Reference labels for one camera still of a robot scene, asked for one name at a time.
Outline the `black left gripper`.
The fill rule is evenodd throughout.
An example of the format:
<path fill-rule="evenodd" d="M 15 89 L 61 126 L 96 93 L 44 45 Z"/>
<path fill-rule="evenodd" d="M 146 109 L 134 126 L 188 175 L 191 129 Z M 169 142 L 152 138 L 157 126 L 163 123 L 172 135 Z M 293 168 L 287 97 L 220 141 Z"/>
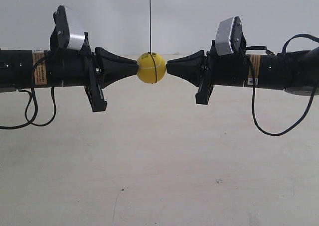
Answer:
<path fill-rule="evenodd" d="M 121 79 L 137 74 L 136 60 L 113 54 L 102 47 L 91 52 L 88 33 L 84 33 L 84 43 L 80 50 L 58 49 L 50 59 L 51 82 L 57 87 L 82 86 L 90 103 L 92 112 L 104 112 L 107 102 L 102 89 Z M 96 65 L 100 69 L 96 74 Z"/>

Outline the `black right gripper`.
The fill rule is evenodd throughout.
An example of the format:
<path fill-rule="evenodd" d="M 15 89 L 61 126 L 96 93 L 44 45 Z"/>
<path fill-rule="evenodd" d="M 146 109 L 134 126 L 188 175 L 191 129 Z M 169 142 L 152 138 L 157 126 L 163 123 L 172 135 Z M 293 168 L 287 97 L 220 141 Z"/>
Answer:
<path fill-rule="evenodd" d="M 206 58 L 204 50 L 199 50 L 189 56 L 168 60 L 166 71 L 199 87 L 195 101 L 197 104 L 207 105 L 214 86 L 244 86 L 248 76 L 245 58 L 245 40 L 240 41 L 237 52 L 223 56 L 217 54 L 217 44 L 213 40 Z"/>

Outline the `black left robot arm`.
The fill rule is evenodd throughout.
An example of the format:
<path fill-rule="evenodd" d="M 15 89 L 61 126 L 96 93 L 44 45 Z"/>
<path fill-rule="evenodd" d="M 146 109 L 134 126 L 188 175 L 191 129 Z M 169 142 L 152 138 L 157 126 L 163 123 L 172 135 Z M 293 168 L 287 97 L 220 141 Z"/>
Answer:
<path fill-rule="evenodd" d="M 135 60 L 115 55 L 101 47 L 91 50 L 88 34 L 82 48 L 61 49 L 54 40 L 50 50 L 1 50 L 0 90 L 83 86 L 93 112 L 104 112 L 103 89 L 133 76 Z"/>

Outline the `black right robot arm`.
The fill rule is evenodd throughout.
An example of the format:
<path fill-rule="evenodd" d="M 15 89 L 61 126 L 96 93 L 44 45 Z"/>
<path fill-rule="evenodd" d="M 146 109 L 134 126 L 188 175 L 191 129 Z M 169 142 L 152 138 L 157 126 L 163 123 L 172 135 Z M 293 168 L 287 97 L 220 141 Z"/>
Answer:
<path fill-rule="evenodd" d="M 209 51 L 169 60 L 169 74 L 198 88 L 197 104 L 206 105 L 214 86 L 283 90 L 305 95 L 319 78 L 319 49 L 272 54 L 246 54 L 245 50 L 219 56 L 212 41 Z"/>

